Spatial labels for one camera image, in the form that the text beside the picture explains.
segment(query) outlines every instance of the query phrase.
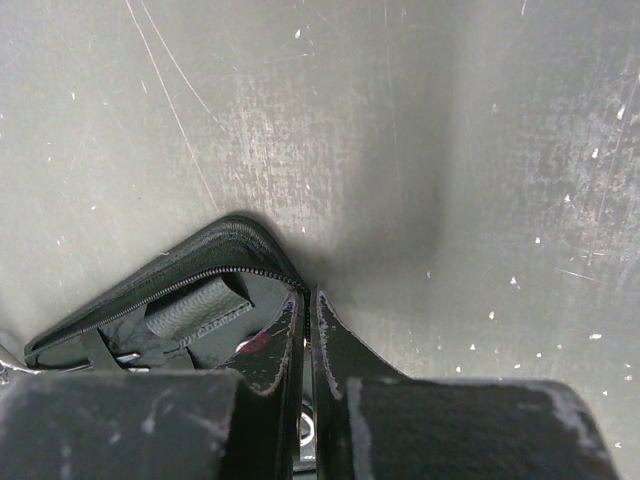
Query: zipper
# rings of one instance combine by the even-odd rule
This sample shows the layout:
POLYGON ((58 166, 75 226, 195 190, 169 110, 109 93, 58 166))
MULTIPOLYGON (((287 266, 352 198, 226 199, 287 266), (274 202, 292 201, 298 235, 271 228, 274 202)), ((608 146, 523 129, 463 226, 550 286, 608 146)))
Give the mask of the zipper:
MULTIPOLYGON (((305 303, 308 303, 308 298, 310 298, 310 291, 306 287, 306 285, 304 285, 302 282, 298 280, 295 280, 286 275, 282 275, 280 273, 275 273, 275 272, 271 272, 269 270, 263 270, 260 268, 250 268, 250 267, 240 267, 240 266, 223 266, 223 267, 209 268, 207 270, 203 270, 202 272, 196 273, 195 275, 191 275, 183 280, 180 280, 179 282, 176 282, 173 285, 165 287, 162 290, 157 291, 153 295, 149 295, 148 297, 143 298, 142 300, 134 303, 133 305, 130 305, 129 307, 116 313, 115 315, 111 315, 110 317, 103 318, 101 320, 96 320, 91 325, 82 327, 79 330, 76 330, 75 332, 68 333, 58 338, 57 340, 52 341, 51 343, 43 345, 38 349, 30 352, 28 355, 25 355, 25 359, 34 357, 44 352, 45 350, 48 350, 57 345, 60 345, 61 343, 71 340, 72 338, 75 338, 79 335, 84 335, 85 333, 90 332, 91 330, 95 330, 96 328, 103 327, 106 324, 111 323, 133 312, 134 310, 142 307, 143 305, 146 305, 147 303, 151 303, 155 300, 158 300, 159 298, 164 297, 169 293, 175 292, 176 290, 179 290, 183 287, 186 287, 187 285, 191 285, 192 283, 198 282, 207 277, 219 275, 221 273, 252 273, 254 275, 259 275, 261 277, 273 278, 274 280, 278 280, 282 283, 286 283, 287 285, 301 291, 304 295, 305 303)), ((309 336, 310 328, 311 328, 311 317, 309 312, 309 305, 305 305, 305 333, 304 333, 305 337, 309 336)))

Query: zipper teeth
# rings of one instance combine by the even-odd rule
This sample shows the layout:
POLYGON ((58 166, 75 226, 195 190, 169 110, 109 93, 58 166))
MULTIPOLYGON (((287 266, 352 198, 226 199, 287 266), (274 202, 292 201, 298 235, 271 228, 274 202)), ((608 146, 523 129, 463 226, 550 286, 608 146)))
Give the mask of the zipper teeth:
MULTIPOLYGON (((91 331, 91 330, 95 330, 96 328, 100 328, 104 325, 106 325, 107 323, 111 323, 114 320, 117 320, 118 318, 124 317, 125 315, 127 315, 128 313, 133 312, 134 310, 142 307, 143 305, 146 305, 147 303, 153 302, 157 299, 159 299, 160 297, 163 297, 165 295, 167 295, 168 293, 174 292, 176 290, 179 290, 182 287, 186 287, 187 285, 190 285, 192 283, 195 283, 199 280, 202 280, 204 278, 207 277, 211 277, 212 275, 218 275, 220 273, 252 273, 254 275, 259 275, 261 277, 268 277, 268 278, 273 278, 275 280, 279 280, 283 283, 286 283, 292 287, 298 288, 300 290, 302 290, 303 292, 305 292, 305 294, 307 293, 307 287, 305 287, 303 284, 301 284, 300 282, 298 282, 297 280, 294 280, 290 277, 287 277, 285 275, 281 275, 279 273, 274 273, 274 272, 270 272, 268 270, 262 270, 259 268, 248 268, 248 267, 237 267, 237 266, 225 266, 225 267, 215 267, 215 268, 209 268, 207 270, 203 270, 200 273, 197 273, 195 275, 191 275, 190 277, 187 277, 183 280, 180 280, 177 283, 174 283, 173 285, 170 285, 168 287, 163 288, 162 290, 159 290, 158 292, 154 293, 153 295, 149 295, 148 297, 140 300, 139 302, 134 303, 133 305, 125 308, 124 310, 118 312, 115 315, 112 315, 110 317, 104 318, 102 320, 98 320, 94 323, 92 323, 91 325, 88 325, 86 327, 83 327, 79 330, 76 330, 73 333, 68 333, 62 337, 60 337, 59 339, 47 344, 47 345, 43 345, 42 347, 38 348, 37 350, 32 351, 31 353, 29 353, 29 355, 26 355, 25 358, 29 358, 29 357, 33 357, 35 355, 38 355, 39 353, 43 352, 44 350, 48 350, 50 348, 53 348, 57 345, 60 345, 61 343, 64 343, 68 340, 71 340, 74 337, 77 337, 79 335, 84 335, 85 333, 91 331)), ((305 325, 305 330, 308 332, 309 331, 309 322, 307 319, 307 325, 305 325)))

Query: black zippered case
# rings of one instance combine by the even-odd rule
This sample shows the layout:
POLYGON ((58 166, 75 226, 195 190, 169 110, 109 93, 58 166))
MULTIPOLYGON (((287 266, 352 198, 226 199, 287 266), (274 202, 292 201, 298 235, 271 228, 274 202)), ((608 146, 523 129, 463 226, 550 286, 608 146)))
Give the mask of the black zippered case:
POLYGON ((245 216, 227 216, 36 337, 25 362, 96 366, 97 337, 113 357, 135 352, 130 367, 183 368, 173 361, 182 355, 214 368, 278 318, 291 293, 305 302, 309 289, 275 239, 245 216))

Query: gray table surface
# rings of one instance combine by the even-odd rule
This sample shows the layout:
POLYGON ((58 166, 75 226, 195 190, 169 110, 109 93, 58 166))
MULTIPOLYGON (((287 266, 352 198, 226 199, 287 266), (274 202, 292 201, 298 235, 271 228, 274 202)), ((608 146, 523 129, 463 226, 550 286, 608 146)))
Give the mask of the gray table surface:
POLYGON ((2 5, 2 345, 250 211, 391 363, 566 382, 640 478, 636 0, 2 5))

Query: black pouch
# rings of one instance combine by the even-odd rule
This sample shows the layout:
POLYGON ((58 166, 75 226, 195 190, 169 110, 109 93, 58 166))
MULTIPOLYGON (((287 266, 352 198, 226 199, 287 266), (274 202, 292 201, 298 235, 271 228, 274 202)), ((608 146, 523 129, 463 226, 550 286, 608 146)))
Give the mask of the black pouch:
POLYGON ((285 305, 307 296, 273 237, 228 216, 35 338, 25 361, 56 370, 215 368, 256 348, 285 305))

